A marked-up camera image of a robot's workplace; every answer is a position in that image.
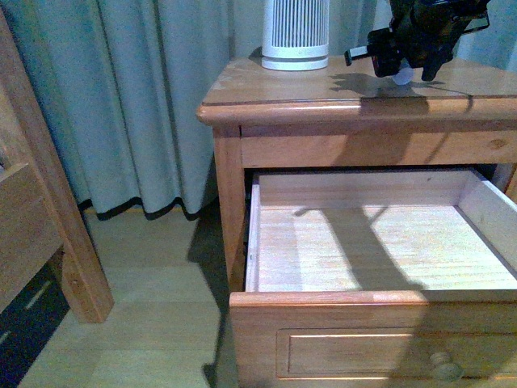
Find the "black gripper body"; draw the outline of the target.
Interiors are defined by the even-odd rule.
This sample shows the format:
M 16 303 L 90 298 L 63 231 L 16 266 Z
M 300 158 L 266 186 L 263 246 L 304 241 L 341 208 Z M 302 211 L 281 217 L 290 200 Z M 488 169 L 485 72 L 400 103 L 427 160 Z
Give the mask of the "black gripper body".
M 377 77 L 391 77 L 404 65 L 422 70 L 429 54 L 447 52 L 450 62 L 463 35 L 489 27 L 487 1 L 391 1 L 389 5 L 389 26 L 369 32 L 365 46 L 347 50 L 346 65 L 369 57 Z

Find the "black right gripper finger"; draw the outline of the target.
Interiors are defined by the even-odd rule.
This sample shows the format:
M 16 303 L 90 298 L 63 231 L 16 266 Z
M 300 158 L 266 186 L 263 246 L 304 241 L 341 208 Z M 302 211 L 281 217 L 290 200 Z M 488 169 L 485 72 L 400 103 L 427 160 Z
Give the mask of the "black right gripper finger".
M 427 56 L 422 67 L 422 77 L 424 82 L 431 82 L 435 79 L 438 71 L 444 63 L 448 62 L 448 53 L 436 51 Z

